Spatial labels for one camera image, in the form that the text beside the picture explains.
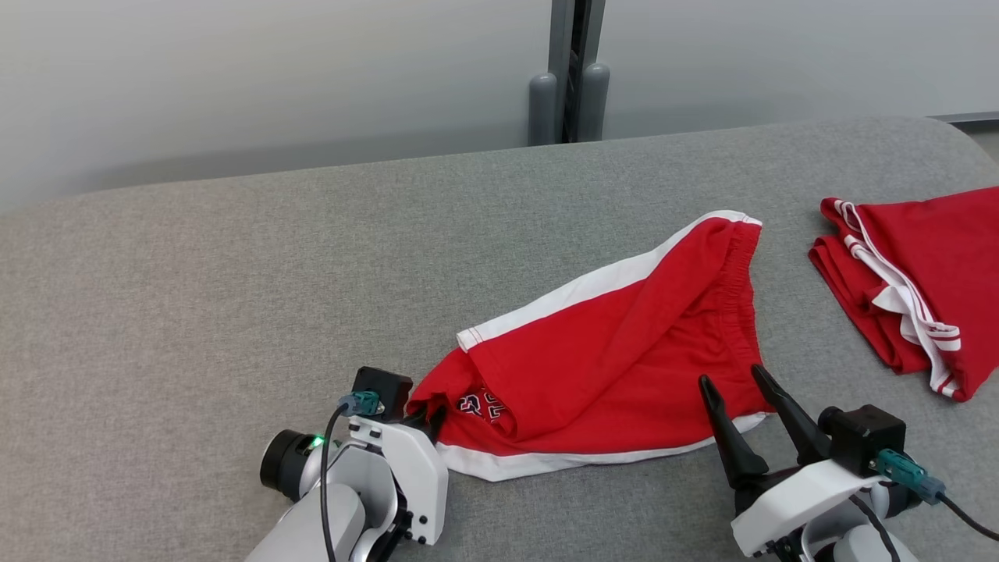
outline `gray table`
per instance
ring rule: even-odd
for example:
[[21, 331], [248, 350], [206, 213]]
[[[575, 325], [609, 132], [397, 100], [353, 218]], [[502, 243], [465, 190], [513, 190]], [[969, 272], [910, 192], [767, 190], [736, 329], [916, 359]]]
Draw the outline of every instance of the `gray table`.
[[[279, 429], [322, 429], [361, 365], [421, 378], [455, 333], [644, 252], [705, 211], [764, 222], [771, 372], [812, 414], [874, 402], [999, 524], [999, 381], [967, 404], [879, 363], [806, 259], [821, 197], [999, 184], [929, 120], [549, 146], [99, 192], [0, 217], [0, 559], [241, 560], [287, 504]], [[793, 463], [775, 419], [748, 434]], [[740, 560], [712, 447], [491, 484], [453, 474], [438, 546], [397, 560]], [[890, 528], [923, 560], [996, 560], [943, 507]]]

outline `folded red jersey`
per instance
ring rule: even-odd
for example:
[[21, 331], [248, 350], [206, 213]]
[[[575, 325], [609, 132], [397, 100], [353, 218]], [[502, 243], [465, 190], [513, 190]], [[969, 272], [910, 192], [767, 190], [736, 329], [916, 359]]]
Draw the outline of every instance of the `folded red jersey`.
[[808, 256], [877, 354], [970, 399], [999, 367], [999, 187], [883, 205], [829, 198], [821, 210], [839, 234]]
[[750, 374], [759, 231], [742, 213], [709, 213], [651, 252], [461, 332], [409, 411], [448, 408], [445, 462], [492, 481], [711, 443], [704, 373], [736, 426], [755, 426], [767, 409]]

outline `red garment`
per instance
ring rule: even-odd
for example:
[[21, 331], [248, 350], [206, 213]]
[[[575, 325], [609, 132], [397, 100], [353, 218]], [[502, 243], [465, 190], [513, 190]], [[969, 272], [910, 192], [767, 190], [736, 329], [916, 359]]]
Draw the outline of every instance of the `red garment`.
[[452, 410], [438, 450], [492, 481], [711, 443], [703, 373], [736, 426], [755, 426], [767, 409], [749, 370], [760, 362], [749, 284], [759, 232], [742, 213], [709, 213], [651, 252], [463, 331], [409, 411]]
[[822, 201], [838, 228], [808, 253], [896, 373], [970, 399], [999, 367], [999, 187], [927, 201]]

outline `white partition panel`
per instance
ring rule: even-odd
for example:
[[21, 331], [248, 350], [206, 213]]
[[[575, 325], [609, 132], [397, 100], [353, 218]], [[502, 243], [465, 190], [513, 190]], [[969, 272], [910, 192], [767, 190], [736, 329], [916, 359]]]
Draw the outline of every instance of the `white partition panel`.
[[0, 0], [0, 212], [523, 146], [536, 0]]
[[603, 138], [996, 111], [997, 30], [995, 0], [605, 0]]

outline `floor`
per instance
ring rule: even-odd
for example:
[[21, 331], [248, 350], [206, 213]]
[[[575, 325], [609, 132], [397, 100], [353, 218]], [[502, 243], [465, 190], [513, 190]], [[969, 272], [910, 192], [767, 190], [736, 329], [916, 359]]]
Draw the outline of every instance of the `floor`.
[[993, 160], [999, 162], [999, 124], [993, 122], [961, 123], [956, 127], [967, 133]]

